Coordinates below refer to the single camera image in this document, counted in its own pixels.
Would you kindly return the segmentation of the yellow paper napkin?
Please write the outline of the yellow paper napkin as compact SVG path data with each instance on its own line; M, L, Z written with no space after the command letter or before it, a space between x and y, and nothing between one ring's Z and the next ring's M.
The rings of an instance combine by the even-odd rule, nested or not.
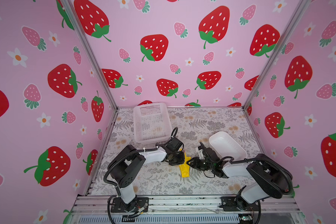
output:
M184 153L184 163L179 165L182 178L190 176L190 166L187 164L187 161L189 161L190 159L191 157L188 157L186 153Z

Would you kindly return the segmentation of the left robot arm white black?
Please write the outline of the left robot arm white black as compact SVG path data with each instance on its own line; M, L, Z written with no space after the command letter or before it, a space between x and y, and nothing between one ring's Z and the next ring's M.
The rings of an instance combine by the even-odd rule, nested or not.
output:
M167 162L170 166L182 165L185 161L183 149L183 142L176 137L148 149L127 145L108 165L103 181L114 186L123 204L130 205L137 198L132 183L142 167L153 162Z

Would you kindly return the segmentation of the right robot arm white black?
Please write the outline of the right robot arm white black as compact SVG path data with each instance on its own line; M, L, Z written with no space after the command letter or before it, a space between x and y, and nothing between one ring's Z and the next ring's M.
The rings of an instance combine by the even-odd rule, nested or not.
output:
M241 207L269 197L280 199L294 192L292 175L264 154L236 160L230 155L219 158L213 149L204 145L199 146L197 151L199 156L187 161L193 169L210 171L219 178L247 176L254 179L253 184L244 186L235 197Z

